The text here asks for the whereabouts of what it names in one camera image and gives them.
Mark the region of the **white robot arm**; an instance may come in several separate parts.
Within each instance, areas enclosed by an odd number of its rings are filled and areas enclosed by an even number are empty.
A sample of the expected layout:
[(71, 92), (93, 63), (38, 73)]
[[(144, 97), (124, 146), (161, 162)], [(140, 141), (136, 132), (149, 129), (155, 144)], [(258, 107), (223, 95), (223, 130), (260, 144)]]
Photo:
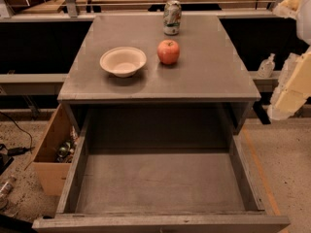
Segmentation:
[(281, 6), (295, 6), (297, 38), (309, 45), (306, 53), (290, 68), (284, 64), (267, 114), (271, 119), (291, 117), (311, 96), (311, 0), (284, 0)]

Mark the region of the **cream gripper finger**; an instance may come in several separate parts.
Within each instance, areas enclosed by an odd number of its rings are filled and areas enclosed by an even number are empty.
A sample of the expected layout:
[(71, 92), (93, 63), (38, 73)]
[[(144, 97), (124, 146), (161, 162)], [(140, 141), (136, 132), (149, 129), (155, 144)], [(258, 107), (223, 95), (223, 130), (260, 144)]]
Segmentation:
[(277, 17), (296, 19), (296, 15), (302, 0), (284, 0), (272, 11)]
[(311, 52), (291, 53), (281, 70), (267, 114), (272, 120), (293, 116), (311, 96)]

